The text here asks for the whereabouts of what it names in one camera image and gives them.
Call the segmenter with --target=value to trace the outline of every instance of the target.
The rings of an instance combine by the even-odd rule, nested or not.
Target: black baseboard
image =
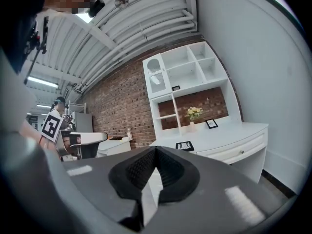
[[[273,186],[281,191],[287,198],[291,198],[296,195],[290,188],[280,182],[277,178],[269,174],[267,171],[262,170],[262,176],[264,176]]]

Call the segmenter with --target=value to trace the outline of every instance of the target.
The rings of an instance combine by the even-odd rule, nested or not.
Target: pink vase
[[[196,132],[196,127],[193,121],[190,122],[190,126],[191,126],[191,132],[192,133]]]

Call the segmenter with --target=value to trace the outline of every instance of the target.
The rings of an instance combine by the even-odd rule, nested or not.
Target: small black frame
[[[210,126],[210,125],[209,125],[208,121],[211,121],[211,120],[213,120],[213,121],[214,121],[215,126]],[[218,125],[217,125],[217,123],[215,122],[215,120],[214,120],[214,119],[208,119],[208,120],[206,120],[206,124],[207,124],[207,126],[209,127],[209,129],[212,129],[212,128],[216,128],[216,127],[218,127]]]
[[[176,90],[179,90],[179,89],[180,89],[180,86],[172,87],[172,91],[176,91]]]
[[[187,149],[179,149],[179,144],[183,144],[183,143],[187,143],[188,146],[190,146],[190,148],[187,148]],[[194,151],[194,147],[192,145],[192,143],[190,141],[185,141],[185,142],[179,142],[179,143],[176,143],[175,144],[175,148],[178,149],[178,150],[183,150],[183,151],[186,151],[186,152],[190,152],[190,151]]]

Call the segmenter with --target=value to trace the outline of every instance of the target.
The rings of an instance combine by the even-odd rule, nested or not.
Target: round ceiling fixture
[[[129,3],[129,0],[115,0],[115,6],[118,9],[125,8]]]

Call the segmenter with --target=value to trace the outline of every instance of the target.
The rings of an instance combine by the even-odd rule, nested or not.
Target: black hair
[[[51,106],[51,108],[50,108],[50,111],[52,111],[52,109],[53,109],[56,105],[59,104],[59,101],[58,101],[58,100],[60,100],[61,102],[63,102],[63,103],[65,104],[65,99],[64,99],[62,96],[57,97],[57,98],[55,99],[54,103],[52,104],[52,106]]]

